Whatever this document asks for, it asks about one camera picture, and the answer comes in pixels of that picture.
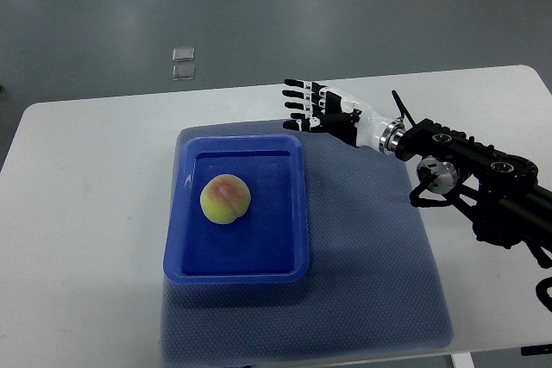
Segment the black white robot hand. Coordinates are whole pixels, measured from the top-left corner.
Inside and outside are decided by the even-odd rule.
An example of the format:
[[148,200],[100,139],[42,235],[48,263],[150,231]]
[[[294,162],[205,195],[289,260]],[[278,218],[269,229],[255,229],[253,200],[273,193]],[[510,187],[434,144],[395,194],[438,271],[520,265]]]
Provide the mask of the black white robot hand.
[[361,98],[316,82],[287,79],[282,95],[291,111],[283,127],[299,132],[326,133],[352,147],[391,151],[393,136],[404,128],[402,119],[380,115]]

